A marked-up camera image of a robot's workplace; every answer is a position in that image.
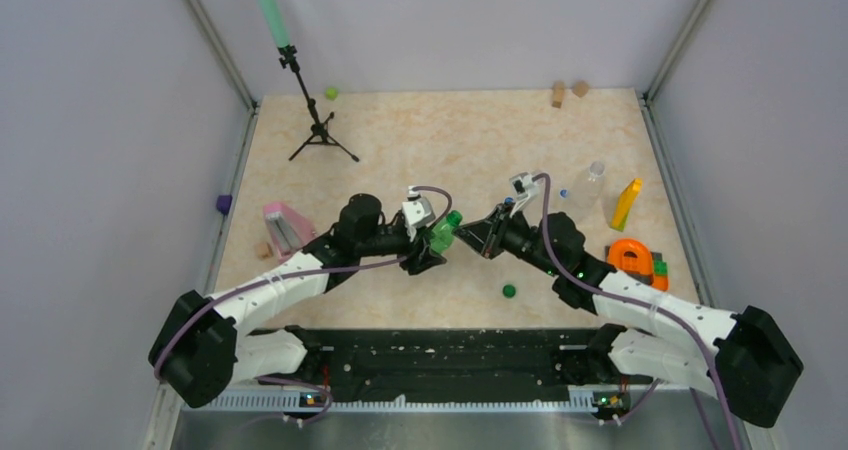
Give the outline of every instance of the green tube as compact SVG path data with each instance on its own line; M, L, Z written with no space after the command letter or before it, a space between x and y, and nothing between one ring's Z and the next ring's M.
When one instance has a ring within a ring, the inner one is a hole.
M277 48L288 46L289 32L286 31L286 25L283 23L283 16L280 15L280 9L277 7L276 0L258 0L259 8L262 9L262 14L265 16L265 22L268 23L268 29L271 30L271 36L274 37L274 43Z

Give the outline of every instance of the tripod stand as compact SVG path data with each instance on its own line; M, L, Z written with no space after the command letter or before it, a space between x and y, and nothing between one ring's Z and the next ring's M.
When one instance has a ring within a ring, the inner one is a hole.
M289 161L294 160L294 157L300 153L307 145L324 145L326 147L339 147L344 150L345 153L350 155L350 158L353 159L354 162L359 161L359 157L350 153L348 149L344 147L341 143L336 141L335 138L330 136L330 120L335 116L333 112L330 112L330 115L323 122L321 118L318 116L318 110L315 108L315 99L309 96L309 92L306 90L306 85L303 83L303 78L300 76L300 65L297 63L297 59L295 58L295 53L297 53L297 49L294 48L294 45L286 45L285 47L279 48L280 51L280 64L283 68L287 66L291 68L291 71L294 72L294 75L297 77L297 83L300 84L300 90L303 92L304 98L306 98L306 107L309 109L309 116L312 117L312 126L310 130L312 130L312 135L306 139L303 144L298 147L297 150L289 157Z

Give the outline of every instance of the clear plastic bottle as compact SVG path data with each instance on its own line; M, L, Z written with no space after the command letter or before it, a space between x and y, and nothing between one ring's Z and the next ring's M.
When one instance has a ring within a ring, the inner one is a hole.
M586 218L601 197L604 190L604 170L603 162L592 162L589 168L577 175L566 192L560 192L560 196L565 193L563 211L575 223Z
M441 254L453 243L453 231L462 223L462 214L452 210L430 232L430 249Z

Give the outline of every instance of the wooden block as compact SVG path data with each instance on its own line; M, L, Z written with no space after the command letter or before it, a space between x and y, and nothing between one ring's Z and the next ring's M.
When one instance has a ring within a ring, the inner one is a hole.
M565 99L565 83L562 80L557 80L554 83L554 97L551 101L551 106L554 108L562 108L562 101Z
M583 98L587 93L589 93L589 84L580 80L574 84L574 88L572 88L571 91L578 97Z
M274 252L271 251L271 244L268 242L257 243L255 247L256 256L259 257L260 260L265 260L266 258L270 258Z

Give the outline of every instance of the green bottle cap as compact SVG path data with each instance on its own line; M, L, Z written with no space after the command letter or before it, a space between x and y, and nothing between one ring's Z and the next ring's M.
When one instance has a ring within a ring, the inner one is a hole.
M454 227L458 227L460 223L462 223L462 214L457 212L456 210L451 210L451 213L446 217L448 223L453 225Z

